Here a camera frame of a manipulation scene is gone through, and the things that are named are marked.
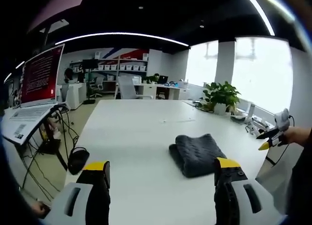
ceiling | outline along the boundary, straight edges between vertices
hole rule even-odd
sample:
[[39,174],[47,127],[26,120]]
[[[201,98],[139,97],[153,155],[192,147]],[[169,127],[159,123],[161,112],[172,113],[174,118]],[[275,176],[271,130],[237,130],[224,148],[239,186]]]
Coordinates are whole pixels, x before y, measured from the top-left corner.
[[[292,26],[263,0],[258,2],[275,35],[302,49]],[[69,24],[49,33],[43,46],[44,33],[40,30],[62,19]],[[188,45],[229,41],[239,36],[269,36],[249,0],[82,0],[81,5],[52,16],[29,32],[17,58],[20,61],[30,58],[61,40],[102,32],[142,33]],[[176,43],[139,36],[95,36],[67,42],[64,52],[104,47],[153,48],[167,53],[187,49]]]

computer monitor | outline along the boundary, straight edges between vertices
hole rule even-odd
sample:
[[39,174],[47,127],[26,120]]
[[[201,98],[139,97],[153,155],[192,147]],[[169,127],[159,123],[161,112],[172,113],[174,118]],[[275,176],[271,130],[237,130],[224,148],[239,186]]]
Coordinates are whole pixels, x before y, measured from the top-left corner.
[[22,70],[20,106],[56,102],[59,62],[64,44],[50,48],[30,60]]
[[98,60],[97,59],[82,60],[82,68],[83,69],[98,68]]
[[168,76],[160,75],[157,83],[165,84],[167,81],[168,81]]

sticker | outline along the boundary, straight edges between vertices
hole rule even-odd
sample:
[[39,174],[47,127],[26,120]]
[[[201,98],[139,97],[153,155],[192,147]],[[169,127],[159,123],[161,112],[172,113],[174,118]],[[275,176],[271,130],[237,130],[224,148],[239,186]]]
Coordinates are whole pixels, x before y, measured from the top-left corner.
[[21,134],[22,130],[24,129],[24,127],[26,127],[26,124],[21,124],[17,130],[14,132],[14,136],[15,138],[21,139],[23,138],[23,134]]

laptop keyboard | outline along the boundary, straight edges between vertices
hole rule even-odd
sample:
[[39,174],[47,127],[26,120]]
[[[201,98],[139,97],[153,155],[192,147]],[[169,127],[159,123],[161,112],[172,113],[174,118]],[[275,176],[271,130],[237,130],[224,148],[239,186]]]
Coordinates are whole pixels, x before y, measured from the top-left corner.
[[34,107],[27,109],[20,109],[10,118],[14,121],[35,121],[40,118],[51,107]]

gray folded towel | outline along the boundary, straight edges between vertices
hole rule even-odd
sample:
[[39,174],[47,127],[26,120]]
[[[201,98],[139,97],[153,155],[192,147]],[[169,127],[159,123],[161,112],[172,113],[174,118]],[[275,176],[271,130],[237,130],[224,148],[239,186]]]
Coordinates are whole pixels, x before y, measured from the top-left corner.
[[215,158],[226,158],[210,134],[198,138],[177,136],[169,152],[188,178],[214,173]]

